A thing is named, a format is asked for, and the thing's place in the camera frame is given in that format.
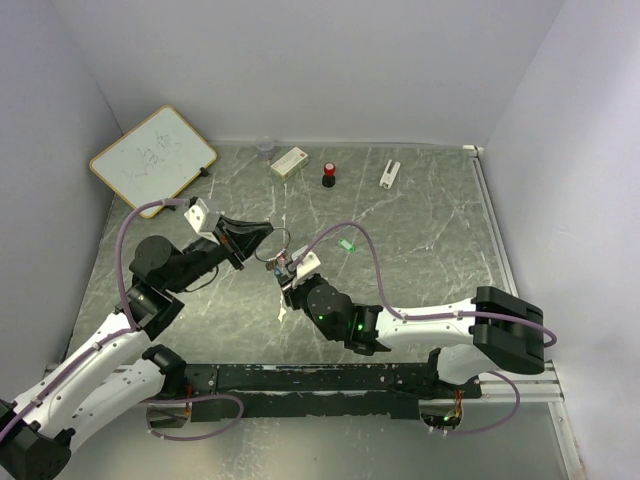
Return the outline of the green key tag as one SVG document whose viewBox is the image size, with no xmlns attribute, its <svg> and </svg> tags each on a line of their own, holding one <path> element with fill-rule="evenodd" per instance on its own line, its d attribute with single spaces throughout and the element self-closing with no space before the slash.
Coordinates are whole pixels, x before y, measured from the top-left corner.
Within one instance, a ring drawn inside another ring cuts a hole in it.
<svg viewBox="0 0 640 480">
<path fill-rule="evenodd" d="M 355 251 L 355 246 L 351 242 L 346 240 L 346 239 L 341 239 L 339 241 L 339 245 L 342 248 L 344 248 L 346 251 L 348 251 L 348 252 L 354 252 Z"/>
</svg>

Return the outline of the small whiteboard with wooden frame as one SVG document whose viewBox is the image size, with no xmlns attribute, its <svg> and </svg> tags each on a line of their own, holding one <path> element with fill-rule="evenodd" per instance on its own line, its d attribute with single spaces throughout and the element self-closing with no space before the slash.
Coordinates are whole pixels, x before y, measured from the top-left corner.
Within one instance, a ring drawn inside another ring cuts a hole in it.
<svg viewBox="0 0 640 480">
<path fill-rule="evenodd" d="M 89 162 L 131 208 L 177 197 L 217 159 L 178 111 L 164 105 Z"/>
</svg>

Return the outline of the red and black stamp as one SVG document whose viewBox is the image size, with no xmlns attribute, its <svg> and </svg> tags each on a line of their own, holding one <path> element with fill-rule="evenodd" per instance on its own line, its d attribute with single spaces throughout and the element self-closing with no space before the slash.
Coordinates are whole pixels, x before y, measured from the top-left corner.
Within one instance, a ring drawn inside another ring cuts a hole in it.
<svg viewBox="0 0 640 480">
<path fill-rule="evenodd" d="M 327 162 L 323 166 L 322 185 L 325 188 L 332 188 L 335 185 L 336 166 L 332 162 Z"/>
</svg>

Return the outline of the aluminium frame rail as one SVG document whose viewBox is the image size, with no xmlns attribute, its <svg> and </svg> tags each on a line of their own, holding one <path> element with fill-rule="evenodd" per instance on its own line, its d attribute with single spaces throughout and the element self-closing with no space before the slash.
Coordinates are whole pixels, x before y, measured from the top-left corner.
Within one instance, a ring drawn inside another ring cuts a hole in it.
<svg viewBox="0 0 640 480">
<path fill-rule="evenodd" d="M 480 155 L 482 149 L 475 145 L 464 145 L 463 150 L 469 157 L 476 183 L 482 197 L 485 217 L 489 223 L 490 237 L 494 246 L 494 250 L 498 257 L 498 265 L 501 272 L 502 280 L 506 291 L 516 297 L 519 296 L 517 285 L 511 270 L 511 265 L 506 253 L 504 242 L 499 229 L 497 217 L 491 201 L 487 182 L 482 170 Z M 549 380 L 532 380 L 527 383 L 525 380 L 516 381 L 520 386 L 534 386 L 533 392 L 524 395 L 527 401 L 533 402 L 563 402 L 565 400 L 560 382 L 555 371 L 553 363 L 550 363 L 551 377 Z"/>
</svg>

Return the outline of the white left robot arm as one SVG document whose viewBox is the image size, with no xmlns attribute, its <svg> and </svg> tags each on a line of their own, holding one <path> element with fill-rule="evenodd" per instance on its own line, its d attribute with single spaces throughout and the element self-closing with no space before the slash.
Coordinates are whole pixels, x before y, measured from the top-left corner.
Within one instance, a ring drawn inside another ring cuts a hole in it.
<svg viewBox="0 0 640 480">
<path fill-rule="evenodd" d="M 186 211 L 197 239 L 184 249 L 162 236 L 140 242 L 125 287 L 122 253 L 115 253 L 120 302 L 97 331 L 35 386 L 1 404 L 1 465 L 14 479 L 53 479 L 71 455 L 108 423 L 139 403 L 202 402 L 188 383 L 186 362 L 157 337 L 177 318 L 177 294 L 229 262 L 243 268 L 274 230 Z"/>
</svg>

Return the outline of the white staples box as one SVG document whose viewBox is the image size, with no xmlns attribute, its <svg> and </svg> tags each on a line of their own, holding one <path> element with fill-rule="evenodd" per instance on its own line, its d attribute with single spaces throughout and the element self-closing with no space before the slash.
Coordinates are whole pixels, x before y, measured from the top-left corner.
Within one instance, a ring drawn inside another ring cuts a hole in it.
<svg viewBox="0 0 640 480">
<path fill-rule="evenodd" d="M 270 171 L 286 181 L 302 169 L 309 161 L 309 155 L 299 147 L 293 147 L 270 166 Z"/>
</svg>

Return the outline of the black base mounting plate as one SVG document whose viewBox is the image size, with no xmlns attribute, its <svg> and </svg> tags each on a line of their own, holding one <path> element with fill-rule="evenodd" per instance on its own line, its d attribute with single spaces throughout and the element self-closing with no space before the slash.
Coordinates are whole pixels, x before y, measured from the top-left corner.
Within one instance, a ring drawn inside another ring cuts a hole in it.
<svg viewBox="0 0 640 480">
<path fill-rule="evenodd" d="M 481 397 L 479 380 L 449 385 L 427 363 L 320 365 L 189 364 L 186 383 L 195 397 L 239 398 L 249 418 L 388 416 L 414 420 L 420 403 L 450 405 L 460 391 Z"/>
</svg>

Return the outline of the silver metal keyring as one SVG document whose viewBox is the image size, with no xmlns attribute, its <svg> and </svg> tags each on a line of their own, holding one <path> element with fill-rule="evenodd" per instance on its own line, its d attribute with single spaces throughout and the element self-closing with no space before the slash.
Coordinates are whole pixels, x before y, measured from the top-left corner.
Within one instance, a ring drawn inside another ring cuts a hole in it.
<svg viewBox="0 0 640 480">
<path fill-rule="evenodd" d="M 275 227 L 273 232 L 261 242 L 254 253 L 254 258 L 260 262 L 268 263 L 287 250 L 290 242 L 291 234 L 289 230 L 285 227 Z"/>
</svg>

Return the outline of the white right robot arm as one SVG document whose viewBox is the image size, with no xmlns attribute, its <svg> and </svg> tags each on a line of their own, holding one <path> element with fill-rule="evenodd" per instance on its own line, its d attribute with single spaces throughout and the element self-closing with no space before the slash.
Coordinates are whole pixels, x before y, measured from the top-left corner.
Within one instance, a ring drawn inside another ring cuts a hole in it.
<svg viewBox="0 0 640 480">
<path fill-rule="evenodd" d="M 354 302 L 318 273 L 299 281 L 277 269 L 274 277 L 288 307 L 303 311 L 325 339 L 359 355 L 433 346 L 424 384 L 435 397 L 496 369 L 544 371 L 542 310 L 495 287 L 479 287 L 473 297 L 448 305 L 399 308 L 393 315 L 382 305 Z"/>
</svg>

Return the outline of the white stapler remover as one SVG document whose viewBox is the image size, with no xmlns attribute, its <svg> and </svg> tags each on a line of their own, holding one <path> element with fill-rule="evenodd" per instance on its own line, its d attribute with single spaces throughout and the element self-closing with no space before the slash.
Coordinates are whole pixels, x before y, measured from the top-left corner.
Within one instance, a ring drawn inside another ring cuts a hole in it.
<svg viewBox="0 0 640 480">
<path fill-rule="evenodd" d="M 389 190 L 396 180 L 400 167 L 401 164 L 398 161 L 389 159 L 383 171 L 383 174 L 381 175 L 379 186 Z"/>
</svg>

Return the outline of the clear cup of paper clips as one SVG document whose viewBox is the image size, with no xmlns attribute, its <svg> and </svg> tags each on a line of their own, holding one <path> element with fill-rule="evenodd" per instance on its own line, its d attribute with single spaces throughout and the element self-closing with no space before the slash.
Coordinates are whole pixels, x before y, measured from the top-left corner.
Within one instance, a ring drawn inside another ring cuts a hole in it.
<svg viewBox="0 0 640 480">
<path fill-rule="evenodd" d="M 262 136 L 255 142 L 258 155 L 261 159 L 269 161 L 275 154 L 275 142 L 269 136 Z"/>
</svg>

